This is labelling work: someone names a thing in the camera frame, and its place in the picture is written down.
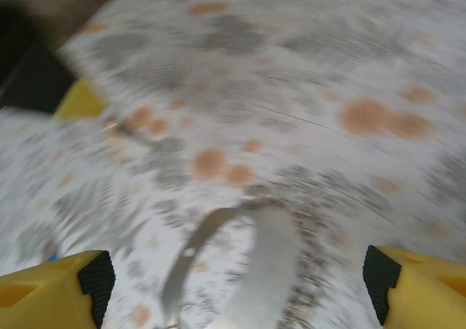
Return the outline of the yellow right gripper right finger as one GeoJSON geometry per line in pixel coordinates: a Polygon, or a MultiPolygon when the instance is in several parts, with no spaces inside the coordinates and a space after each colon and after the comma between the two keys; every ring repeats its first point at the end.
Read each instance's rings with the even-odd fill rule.
{"type": "Polygon", "coordinates": [[[363,281],[383,329],[466,329],[466,264],[370,245],[363,281]]]}

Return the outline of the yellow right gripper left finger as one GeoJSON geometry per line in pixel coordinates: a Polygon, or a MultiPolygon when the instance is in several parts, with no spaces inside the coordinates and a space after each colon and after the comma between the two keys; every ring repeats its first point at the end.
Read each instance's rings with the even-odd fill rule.
{"type": "Polygon", "coordinates": [[[91,250],[0,277],[0,329],[101,329],[116,276],[91,250]]]}

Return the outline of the silver keyring with chain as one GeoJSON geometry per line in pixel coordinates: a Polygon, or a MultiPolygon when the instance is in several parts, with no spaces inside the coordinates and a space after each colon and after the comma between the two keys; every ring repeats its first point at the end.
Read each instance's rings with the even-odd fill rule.
{"type": "Polygon", "coordinates": [[[299,283],[298,269],[306,243],[291,209],[283,201],[249,200],[212,211],[193,232],[173,264],[160,297],[166,329],[190,329],[181,321],[182,290],[191,265],[207,241],[239,216],[256,224],[256,242],[245,277],[206,329],[277,329],[299,283]]]}

